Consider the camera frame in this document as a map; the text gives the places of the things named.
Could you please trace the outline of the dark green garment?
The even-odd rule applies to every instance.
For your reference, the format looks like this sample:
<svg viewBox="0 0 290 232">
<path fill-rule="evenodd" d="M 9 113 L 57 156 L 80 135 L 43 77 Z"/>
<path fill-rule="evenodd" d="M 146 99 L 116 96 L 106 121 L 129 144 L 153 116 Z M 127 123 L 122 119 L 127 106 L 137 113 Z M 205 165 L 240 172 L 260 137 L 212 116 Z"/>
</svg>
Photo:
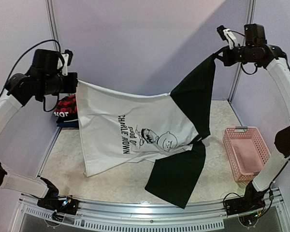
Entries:
<svg viewBox="0 0 290 232">
<path fill-rule="evenodd" d="M 210 55 L 194 68 L 171 92 L 176 110 L 184 114 L 170 125 L 179 130 L 180 146 L 186 151 L 157 159 L 145 190 L 184 209 L 204 168 L 206 150 L 203 140 L 210 135 L 210 108 L 216 71 L 215 56 Z"/>
</svg>

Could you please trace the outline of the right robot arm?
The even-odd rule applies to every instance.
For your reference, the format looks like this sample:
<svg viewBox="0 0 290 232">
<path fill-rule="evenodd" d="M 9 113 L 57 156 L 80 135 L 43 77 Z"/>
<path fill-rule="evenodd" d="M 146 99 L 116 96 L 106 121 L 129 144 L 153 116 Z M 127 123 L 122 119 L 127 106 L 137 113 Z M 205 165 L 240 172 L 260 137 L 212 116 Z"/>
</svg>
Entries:
<svg viewBox="0 0 290 232">
<path fill-rule="evenodd" d="M 290 65 L 287 54 L 276 45 L 268 44 L 264 27 L 260 24 L 244 25 L 241 34 L 244 45 L 237 42 L 235 31 L 224 27 L 217 27 L 221 39 L 228 43 L 217 52 L 217 58 L 224 66 L 236 63 L 241 66 L 253 63 L 255 68 L 264 68 L 273 79 L 286 106 L 290 121 Z M 290 125 L 275 135 L 275 151 L 271 154 L 263 169 L 248 183 L 240 206 L 250 211 L 259 203 L 270 189 L 276 178 L 290 160 Z"/>
</svg>

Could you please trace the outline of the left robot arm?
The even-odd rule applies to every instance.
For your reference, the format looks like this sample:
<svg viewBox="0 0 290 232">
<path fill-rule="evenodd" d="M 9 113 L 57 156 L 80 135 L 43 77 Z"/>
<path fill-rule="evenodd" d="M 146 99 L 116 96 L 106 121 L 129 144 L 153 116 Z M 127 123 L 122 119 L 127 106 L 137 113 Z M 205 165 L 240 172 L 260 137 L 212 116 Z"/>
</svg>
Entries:
<svg viewBox="0 0 290 232">
<path fill-rule="evenodd" d="M 0 134 L 13 116 L 31 98 L 45 102 L 47 95 L 74 94 L 78 84 L 77 73 L 68 72 L 73 58 L 70 50 L 37 49 L 32 64 L 25 73 L 16 73 L 7 81 L 0 95 Z M 62 199 L 55 194 L 57 188 L 46 179 L 29 178 L 16 174 L 0 162 L 0 189 L 10 189 L 43 199 L 52 210 L 62 206 Z"/>
</svg>

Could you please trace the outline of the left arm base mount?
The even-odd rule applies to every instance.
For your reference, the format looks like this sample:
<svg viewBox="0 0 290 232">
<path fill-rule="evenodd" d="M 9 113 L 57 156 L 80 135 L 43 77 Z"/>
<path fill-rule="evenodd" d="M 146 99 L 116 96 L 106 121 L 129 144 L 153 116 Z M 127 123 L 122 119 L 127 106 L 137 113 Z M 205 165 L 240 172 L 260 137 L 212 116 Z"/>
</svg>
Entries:
<svg viewBox="0 0 290 232">
<path fill-rule="evenodd" d="M 72 195 L 59 196 L 57 192 L 51 191 L 44 198 L 40 198 L 37 205 L 57 213 L 76 215 L 79 203 L 80 201 L 73 198 Z"/>
</svg>

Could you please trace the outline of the red black plaid shirt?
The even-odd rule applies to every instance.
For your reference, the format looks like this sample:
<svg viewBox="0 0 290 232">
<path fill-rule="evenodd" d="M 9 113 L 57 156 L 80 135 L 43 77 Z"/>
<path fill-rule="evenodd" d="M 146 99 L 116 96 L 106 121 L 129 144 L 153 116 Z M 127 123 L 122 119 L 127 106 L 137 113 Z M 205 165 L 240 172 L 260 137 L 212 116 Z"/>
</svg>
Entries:
<svg viewBox="0 0 290 232">
<path fill-rule="evenodd" d="M 54 110 L 57 123 L 75 121 L 78 119 L 76 96 L 70 95 L 62 98 Z"/>
</svg>

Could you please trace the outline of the white cloth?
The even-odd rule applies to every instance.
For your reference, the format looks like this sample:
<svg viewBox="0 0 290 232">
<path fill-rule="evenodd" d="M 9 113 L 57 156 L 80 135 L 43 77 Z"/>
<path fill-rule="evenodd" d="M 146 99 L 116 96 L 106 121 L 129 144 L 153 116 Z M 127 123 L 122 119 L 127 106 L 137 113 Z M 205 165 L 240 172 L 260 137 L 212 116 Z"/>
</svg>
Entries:
<svg viewBox="0 0 290 232">
<path fill-rule="evenodd" d="M 184 114 L 177 112 L 169 93 L 135 95 L 79 81 L 76 104 L 88 177 L 188 149 L 178 144 L 183 141 L 179 130 L 170 125 Z"/>
</svg>

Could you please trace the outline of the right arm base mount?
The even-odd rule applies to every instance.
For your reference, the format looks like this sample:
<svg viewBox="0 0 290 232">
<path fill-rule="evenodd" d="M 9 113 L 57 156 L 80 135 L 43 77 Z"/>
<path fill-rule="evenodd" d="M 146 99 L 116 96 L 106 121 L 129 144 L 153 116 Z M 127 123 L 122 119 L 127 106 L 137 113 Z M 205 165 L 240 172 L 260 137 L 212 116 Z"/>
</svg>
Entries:
<svg viewBox="0 0 290 232">
<path fill-rule="evenodd" d="M 272 191 L 269 192 L 269 200 L 270 205 L 266 208 L 265 200 L 264 200 L 264 192 L 257 192 L 256 194 L 244 195 L 240 196 L 236 193 L 228 193 L 223 198 L 223 207 L 226 210 L 228 216 L 247 213 L 250 211 L 254 211 L 262 208 L 260 212 L 257 212 L 254 218 L 260 218 L 265 213 L 268 212 L 270 207 L 272 206 L 274 200 L 274 193 Z"/>
</svg>

